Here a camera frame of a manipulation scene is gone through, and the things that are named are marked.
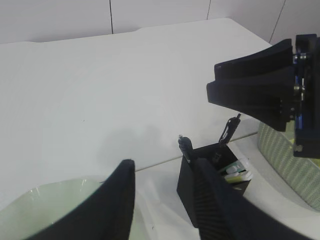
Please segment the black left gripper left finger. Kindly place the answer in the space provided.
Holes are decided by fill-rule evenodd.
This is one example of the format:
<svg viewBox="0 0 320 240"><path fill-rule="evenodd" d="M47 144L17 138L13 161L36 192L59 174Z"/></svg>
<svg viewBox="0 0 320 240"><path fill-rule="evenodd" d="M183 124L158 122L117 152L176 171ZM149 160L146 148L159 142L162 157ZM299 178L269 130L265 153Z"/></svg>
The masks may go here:
<svg viewBox="0 0 320 240"><path fill-rule="evenodd" d="M127 240L134 216L135 162L120 162L104 183L56 223L32 240Z"/></svg>

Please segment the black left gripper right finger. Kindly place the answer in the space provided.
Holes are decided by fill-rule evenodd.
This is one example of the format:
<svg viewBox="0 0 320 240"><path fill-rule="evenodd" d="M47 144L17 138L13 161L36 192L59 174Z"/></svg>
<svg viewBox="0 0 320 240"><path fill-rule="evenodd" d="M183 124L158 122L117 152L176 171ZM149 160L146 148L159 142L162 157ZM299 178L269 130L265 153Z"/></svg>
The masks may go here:
<svg viewBox="0 0 320 240"><path fill-rule="evenodd" d="M228 184L205 158L193 164L194 209L202 240L306 240Z"/></svg>

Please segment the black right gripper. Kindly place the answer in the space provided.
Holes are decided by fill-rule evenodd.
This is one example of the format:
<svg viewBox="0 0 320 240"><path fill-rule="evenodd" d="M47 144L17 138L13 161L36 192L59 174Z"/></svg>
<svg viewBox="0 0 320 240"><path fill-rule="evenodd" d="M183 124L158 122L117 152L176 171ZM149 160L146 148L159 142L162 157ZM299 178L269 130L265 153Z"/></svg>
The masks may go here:
<svg viewBox="0 0 320 240"><path fill-rule="evenodd" d="M320 37L301 34L257 53L217 63L208 101L286 130L296 103L293 155L320 158Z"/></svg>

